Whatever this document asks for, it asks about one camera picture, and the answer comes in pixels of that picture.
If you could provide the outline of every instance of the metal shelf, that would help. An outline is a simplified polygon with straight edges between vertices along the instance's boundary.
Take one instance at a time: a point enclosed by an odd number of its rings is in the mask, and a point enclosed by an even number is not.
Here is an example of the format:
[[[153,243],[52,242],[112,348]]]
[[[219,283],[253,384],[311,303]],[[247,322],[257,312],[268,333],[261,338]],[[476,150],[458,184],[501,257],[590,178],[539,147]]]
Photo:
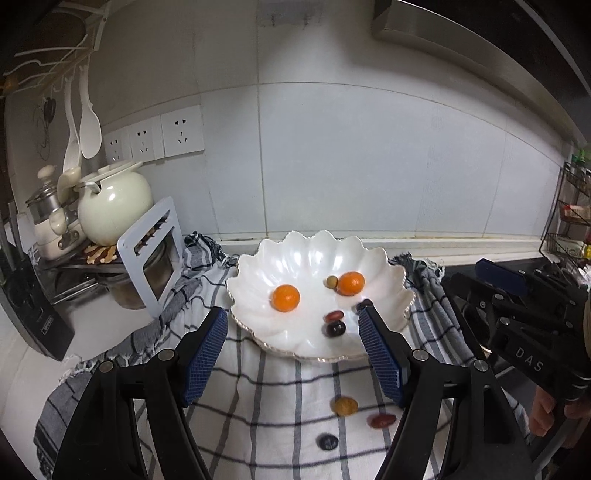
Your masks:
[[[540,245],[540,253],[551,253],[561,259],[560,264],[562,267],[567,268],[570,272],[578,270],[579,267],[584,267],[590,264],[591,261],[584,258],[585,252],[582,252],[582,257],[572,255],[567,252],[557,239],[564,238],[576,241],[586,242],[587,235],[591,232],[591,220],[587,220],[576,211],[573,213],[578,218],[564,218],[561,214],[563,206],[567,205],[580,205],[582,202],[584,205],[589,205],[591,198],[589,189],[584,179],[575,176],[570,171],[571,164],[564,163],[561,169],[560,182],[558,184],[557,191],[555,193],[554,205],[544,229],[544,235],[542,237],[542,243]],[[569,193],[567,186],[573,186],[570,189],[570,193],[573,195],[572,199],[565,201],[563,197]]]

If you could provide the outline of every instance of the checkered cloth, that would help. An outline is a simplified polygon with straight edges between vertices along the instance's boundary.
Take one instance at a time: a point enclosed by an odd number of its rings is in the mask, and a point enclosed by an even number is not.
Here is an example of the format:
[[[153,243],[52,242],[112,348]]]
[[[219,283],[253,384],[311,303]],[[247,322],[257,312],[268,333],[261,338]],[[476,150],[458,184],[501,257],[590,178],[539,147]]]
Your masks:
[[[52,393],[37,428],[48,432],[51,426],[59,424],[62,433],[60,438],[52,437],[55,445],[61,443],[75,399],[80,398],[90,378],[87,370],[94,368],[96,361],[114,358],[120,365],[145,362],[162,348],[174,348],[186,332],[197,329],[212,306],[230,307],[224,283],[236,274],[235,258],[225,257],[213,241],[195,235],[187,237],[186,263],[173,300],[163,317],[144,329],[148,333],[139,330],[135,338],[132,335],[95,359],[94,365],[88,362],[80,366],[81,373]],[[407,341],[415,348],[428,350],[440,361],[467,365],[473,356],[439,283],[440,269],[415,261],[410,255],[398,257],[392,263],[406,268],[406,286],[417,294],[409,327],[403,332]],[[167,322],[167,315],[174,311],[170,305],[175,298],[184,296],[187,301]],[[159,335],[149,328],[158,329],[160,325]],[[153,343],[138,351],[137,343],[146,339]],[[60,402],[56,403],[54,396],[58,390]],[[330,403],[341,395],[353,397],[359,412],[349,417],[335,415]],[[525,411],[513,398],[508,398],[525,434]],[[438,434],[425,478],[434,479],[439,472],[451,407],[452,402],[447,400],[441,405]],[[230,322],[228,337],[205,392],[186,409],[186,419],[214,479],[365,480],[377,474],[398,425],[383,430],[370,428],[368,417],[376,413],[400,417],[402,411],[384,397],[368,361],[325,365],[280,358],[262,351],[246,332]],[[160,479],[144,401],[136,403],[136,420],[149,478]],[[316,445],[323,433],[339,439],[335,450],[325,452]],[[35,435],[35,441],[43,465],[46,456],[39,447],[39,437]],[[52,467],[53,463],[46,462],[49,474]]]

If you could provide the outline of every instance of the cooking pot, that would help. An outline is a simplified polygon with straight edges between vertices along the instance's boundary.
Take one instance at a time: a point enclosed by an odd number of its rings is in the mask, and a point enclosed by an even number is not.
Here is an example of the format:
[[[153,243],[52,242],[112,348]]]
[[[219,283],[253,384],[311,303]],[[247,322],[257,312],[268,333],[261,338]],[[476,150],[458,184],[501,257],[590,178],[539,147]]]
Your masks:
[[[174,272],[170,257],[168,256],[166,242],[160,243],[150,255],[144,265],[144,275],[157,299],[160,298],[164,287]],[[107,287],[115,301],[124,309],[144,309],[145,305],[138,291],[135,289],[129,274],[99,274],[96,276],[99,284]]]
[[[78,247],[86,235],[82,231],[78,215],[71,205],[61,206],[57,196],[57,185],[51,177],[53,165],[46,165],[37,173],[43,185],[26,201],[34,224],[39,254],[46,260],[56,260]],[[62,225],[56,232],[54,218],[59,217]]]
[[[152,208],[150,184],[137,169],[143,162],[121,161],[82,178],[78,218],[88,238],[105,247],[117,240]]]

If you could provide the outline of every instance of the white ladle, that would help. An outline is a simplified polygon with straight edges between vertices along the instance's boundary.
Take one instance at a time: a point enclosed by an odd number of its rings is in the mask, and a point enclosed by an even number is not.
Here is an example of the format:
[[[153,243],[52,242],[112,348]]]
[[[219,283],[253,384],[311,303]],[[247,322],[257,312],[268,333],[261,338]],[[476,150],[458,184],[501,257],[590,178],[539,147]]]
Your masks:
[[[80,147],[86,158],[92,158],[99,152],[103,137],[99,118],[93,111],[88,96],[88,65],[80,67],[80,101],[82,102]]]
[[[72,80],[74,75],[69,79],[64,80],[64,107],[66,109],[66,118],[68,120],[68,127],[70,128],[70,140],[66,148],[66,155],[64,155],[63,171],[70,168],[78,167],[80,165],[80,140],[78,139],[78,132],[76,131],[76,124],[74,123],[74,115],[72,114]]]
[[[57,179],[57,199],[60,203],[64,203],[70,196],[70,189],[80,181],[82,176],[82,169],[80,168],[80,140],[78,139],[78,131],[74,123],[74,115],[72,114],[72,81],[74,75],[69,79],[64,80],[64,108],[66,110],[66,119],[68,120],[68,127],[70,128],[70,139],[66,147],[66,154],[64,155],[63,173]]]

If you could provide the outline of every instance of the white frame stand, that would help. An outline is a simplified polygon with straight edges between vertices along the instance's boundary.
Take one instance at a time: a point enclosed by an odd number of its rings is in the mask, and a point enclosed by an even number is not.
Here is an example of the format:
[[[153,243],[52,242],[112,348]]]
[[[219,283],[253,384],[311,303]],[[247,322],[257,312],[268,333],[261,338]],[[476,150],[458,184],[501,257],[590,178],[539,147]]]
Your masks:
[[[145,246],[136,254],[135,247],[143,237],[153,228],[162,218],[164,223],[151,236]],[[157,299],[148,283],[144,273],[144,266],[150,258],[150,255],[164,241],[168,233],[172,234],[176,250],[176,259],[173,261],[173,274],[168,279],[164,291]],[[117,242],[117,250],[123,261],[123,265],[129,274],[129,278],[134,284],[140,298],[144,302],[146,310],[153,317],[157,318],[162,313],[164,302],[175,283],[181,276],[183,267],[183,236],[178,224],[177,211],[174,208],[174,202],[171,197],[160,200],[150,210],[143,214],[128,230],[121,235]]]

